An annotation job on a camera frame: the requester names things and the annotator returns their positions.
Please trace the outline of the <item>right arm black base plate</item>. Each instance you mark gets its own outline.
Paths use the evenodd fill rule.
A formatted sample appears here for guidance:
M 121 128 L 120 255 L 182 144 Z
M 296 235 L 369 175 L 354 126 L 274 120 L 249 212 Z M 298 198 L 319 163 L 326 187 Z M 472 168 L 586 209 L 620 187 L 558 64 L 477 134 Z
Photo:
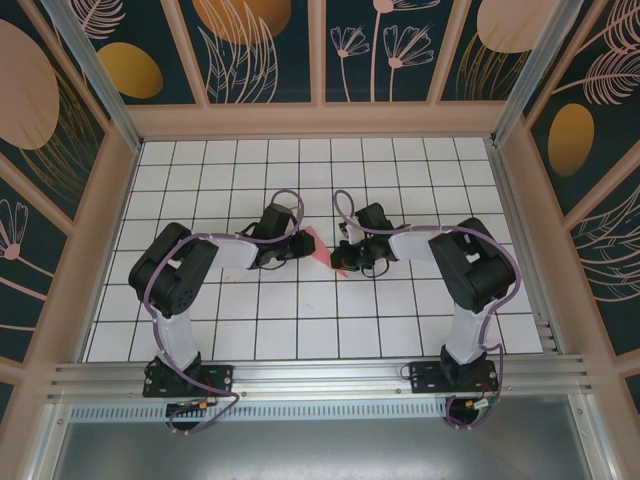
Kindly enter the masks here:
M 411 362 L 409 381 L 414 394 L 480 394 L 498 389 L 495 364 L 486 359 L 462 366 L 445 366 L 440 361 Z

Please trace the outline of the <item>aluminium side rail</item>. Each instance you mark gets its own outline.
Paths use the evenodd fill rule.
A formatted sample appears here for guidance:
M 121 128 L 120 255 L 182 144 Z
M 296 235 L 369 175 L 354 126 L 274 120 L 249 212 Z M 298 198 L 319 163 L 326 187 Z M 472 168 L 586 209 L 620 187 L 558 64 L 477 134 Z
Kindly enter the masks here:
M 519 201 L 515 183 L 508 171 L 501 150 L 493 144 L 491 139 L 485 139 L 484 144 L 506 215 L 517 260 L 523 274 L 534 321 L 539 329 L 549 331 L 548 334 L 540 334 L 543 350 L 565 355 L 568 353 L 566 342 L 557 322 L 554 307 L 542 276 L 541 265 L 526 224 L 524 210 Z

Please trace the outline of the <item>aluminium mounting rail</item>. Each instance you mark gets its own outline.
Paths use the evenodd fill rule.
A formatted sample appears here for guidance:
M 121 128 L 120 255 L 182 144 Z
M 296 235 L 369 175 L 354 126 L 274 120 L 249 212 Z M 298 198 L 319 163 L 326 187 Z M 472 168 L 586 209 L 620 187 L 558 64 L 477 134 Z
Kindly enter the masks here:
M 403 359 L 240 361 L 233 391 L 247 401 L 408 398 Z M 137 401 L 143 362 L 73 363 L 54 368 L 45 396 L 54 401 Z M 592 391 L 577 355 L 508 355 L 502 396 L 586 394 Z

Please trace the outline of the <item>aluminium frame post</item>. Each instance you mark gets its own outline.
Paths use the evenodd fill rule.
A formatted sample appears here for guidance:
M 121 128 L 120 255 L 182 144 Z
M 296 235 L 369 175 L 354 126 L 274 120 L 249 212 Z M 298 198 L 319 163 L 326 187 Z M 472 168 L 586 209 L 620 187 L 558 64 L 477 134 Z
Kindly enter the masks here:
M 495 149 L 502 147 L 510 136 L 564 39 L 576 23 L 583 4 L 592 1 L 557 0 L 493 127 L 490 138 Z
M 53 24 L 83 68 L 111 119 L 135 153 L 140 151 L 141 137 L 134 126 L 121 95 L 116 90 L 89 38 L 82 31 L 66 0 L 41 0 Z

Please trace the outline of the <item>pink cloth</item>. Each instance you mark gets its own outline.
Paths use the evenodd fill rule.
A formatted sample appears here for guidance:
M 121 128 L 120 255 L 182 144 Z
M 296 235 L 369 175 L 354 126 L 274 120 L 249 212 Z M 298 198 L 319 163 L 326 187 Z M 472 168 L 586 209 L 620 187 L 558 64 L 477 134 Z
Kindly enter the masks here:
M 348 275 L 344 270 L 334 269 L 331 266 L 331 252 L 316 230 L 312 226 L 307 226 L 304 228 L 304 231 L 314 239 L 315 250 L 311 254 L 311 257 L 328 267 L 330 270 L 337 272 L 339 276 L 348 279 Z

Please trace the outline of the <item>grey metal panel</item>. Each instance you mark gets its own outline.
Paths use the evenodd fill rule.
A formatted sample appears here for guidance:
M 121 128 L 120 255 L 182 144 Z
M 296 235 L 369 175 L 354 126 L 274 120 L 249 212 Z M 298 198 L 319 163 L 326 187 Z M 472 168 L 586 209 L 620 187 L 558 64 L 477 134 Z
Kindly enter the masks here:
M 481 427 L 439 418 L 70 422 L 51 480 L 611 480 L 568 398 L 503 400 Z

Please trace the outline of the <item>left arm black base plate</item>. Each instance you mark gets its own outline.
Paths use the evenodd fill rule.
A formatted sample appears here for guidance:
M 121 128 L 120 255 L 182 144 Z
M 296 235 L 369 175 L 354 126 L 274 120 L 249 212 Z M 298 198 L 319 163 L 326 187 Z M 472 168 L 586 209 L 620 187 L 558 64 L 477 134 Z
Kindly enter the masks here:
M 233 383 L 231 366 L 200 365 L 190 367 L 185 374 L 209 388 L 223 390 L 223 396 L 229 396 Z M 144 398 L 195 398 L 213 396 L 213 393 L 186 381 L 173 369 L 160 362 L 145 368 L 142 396 Z

